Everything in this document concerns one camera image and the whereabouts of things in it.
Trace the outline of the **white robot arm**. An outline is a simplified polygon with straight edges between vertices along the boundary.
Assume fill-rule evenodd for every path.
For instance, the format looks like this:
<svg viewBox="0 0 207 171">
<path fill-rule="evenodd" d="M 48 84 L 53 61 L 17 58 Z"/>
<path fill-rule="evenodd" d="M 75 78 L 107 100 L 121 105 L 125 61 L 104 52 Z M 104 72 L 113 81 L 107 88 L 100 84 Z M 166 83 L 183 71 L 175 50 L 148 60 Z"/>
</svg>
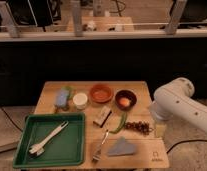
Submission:
<svg viewBox="0 0 207 171">
<path fill-rule="evenodd" d="M 194 92 L 194 85 L 189 79 L 174 79 L 155 90 L 149 111 L 160 121 L 176 115 L 207 133 L 207 106 L 192 99 Z"/>
</svg>

